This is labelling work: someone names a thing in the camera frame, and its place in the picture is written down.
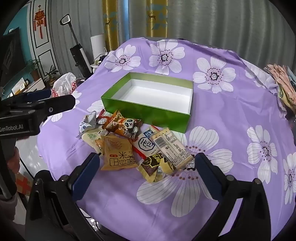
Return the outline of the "person's left hand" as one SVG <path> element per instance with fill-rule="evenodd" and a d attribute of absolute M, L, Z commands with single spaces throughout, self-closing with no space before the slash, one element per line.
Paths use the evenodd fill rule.
<path fill-rule="evenodd" d="M 8 168 L 14 173 L 17 174 L 20 170 L 20 154 L 17 147 L 14 149 L 14 155 L 6 162 Z"/>

